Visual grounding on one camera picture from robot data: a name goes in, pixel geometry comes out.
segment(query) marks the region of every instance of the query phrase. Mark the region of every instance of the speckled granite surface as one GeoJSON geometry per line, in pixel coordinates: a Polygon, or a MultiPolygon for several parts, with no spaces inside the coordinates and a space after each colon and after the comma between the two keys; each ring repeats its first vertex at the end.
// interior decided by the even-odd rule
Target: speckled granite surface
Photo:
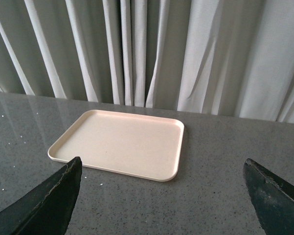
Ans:
{"type": "Polygon", "coordinates": [[[0,211],[61,168],[48,148],[91,109],[182,121],[180,168],[162,183],[84,167],[68,235],[265,234],[245,160],[294,185],[294,124],[0,93],[0,211]]]}

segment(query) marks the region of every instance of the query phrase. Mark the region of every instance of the tray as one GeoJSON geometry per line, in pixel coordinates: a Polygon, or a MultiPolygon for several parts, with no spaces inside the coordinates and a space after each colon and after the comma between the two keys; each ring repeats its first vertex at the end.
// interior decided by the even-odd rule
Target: tray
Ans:
{"type": "Polygon", "coordinates": [[[49,148],[52,160],[168,181],[178,171],[184,124],[170,118],[90,110],[49,148]]]}

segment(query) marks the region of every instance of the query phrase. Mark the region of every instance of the tray rim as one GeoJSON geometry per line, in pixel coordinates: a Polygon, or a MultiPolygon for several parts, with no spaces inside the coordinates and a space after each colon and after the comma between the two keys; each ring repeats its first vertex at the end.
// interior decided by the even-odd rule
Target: tray rim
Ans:
{"type": "Polygon", "coordinates": [[[159,182],[166,182],[169,180],[172,180],[178,172],[179,169],[179,163],[180,163],[180,157],[181,157],[181,146],[182,146],[182,140],[183,140],[183,135],[184,135],[184,128],[185,125],[178,119],[174,119],[174,118],[167,118],[167,117],[157,117],[157,116],[149,116],[149,115],[141,115],[141,114],[132,114],[132,113],[124,113],[124,112],[116,112],[116,111],[107,111],[107,110],[98,110],[98,109],[94,109],[94,110],[88,110],[86,112],[84,112],[48,149],[48,156],[53,160],[53,161],[57,161],[57,162],[62,162],[62,163],[67,163],[69,162],[69,160],[63,160],[60,158],[55,158],[52,156],[51,152],[53,151],[53,149],[57,146],[60,145],[58,147],[61,148],[61,146],[63,145],[62,143],[59,143],[59,141],[61,141],[63,138],[65,138],[66,135],[71,135],[70,132],[73,132],[75,130],[78,129],[78,127],[90,116],[93,114],[108,114],[108,115],[113,115],[113,116],[130,116],[130,117],[134,117],[134,118],[148,118],[149,120],[155,120],[155,121],[166,121],[166,122],[172,122],[174,121],[174,125],[177,125],[180,128],[180,134],[179,134],[179,140],[178,140],[178,146],[177,146],[177,150],[176,150],[176,158],[175,161],[176,163],[176,169],[174,169],[173,174],[165,179],[159,179],[159,178],[153,178],[153,177],[147,177],[147,176],[142,176],[139,174],[134,174],[134,173],[128,173],[126,171],[120,171],[120,170],[113,170],[113,169],[109,169],[107,167],[99,167],[99,166],[93,166],[93,165],[89,165],[89,164],[84,164],[83,166],[85,167],[89,167],[89,168],[93,168],[93,169],[99,169],[99,170],[104,170],[104,171],[109,171],[109,172],[113,172],[113,173],[119,173],[119,174],[124,174],[124,175],[129,175],[129,176],[134,176],[134,177],[138,177],[138,178],[143,178],[143,179],[148,179],[148,180],[154,180],[154,181],[159,181],[159,182]]]}

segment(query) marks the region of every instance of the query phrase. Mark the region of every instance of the gray countertop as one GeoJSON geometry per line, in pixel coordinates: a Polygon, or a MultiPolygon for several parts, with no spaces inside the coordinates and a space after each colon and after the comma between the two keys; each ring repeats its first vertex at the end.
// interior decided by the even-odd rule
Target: gray countertop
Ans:
{"type": "Polygon", "coordinates": [[[245,160],[294,185],[294,124],[0,93],[0,211],[63,166],[47,150],[91,109],[182,121],[180,167],[168,182],[84,167],[68,235],[265,234],[245,160]]]}

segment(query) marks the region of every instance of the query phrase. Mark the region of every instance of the white curtain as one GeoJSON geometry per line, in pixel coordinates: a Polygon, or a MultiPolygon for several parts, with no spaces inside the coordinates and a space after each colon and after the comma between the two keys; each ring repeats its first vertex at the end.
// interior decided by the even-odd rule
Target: white curtain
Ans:
{"type": "Polygon", "coordinates": [[[294,123],[294,0],[0,0],[0,91],[294,123]]]}

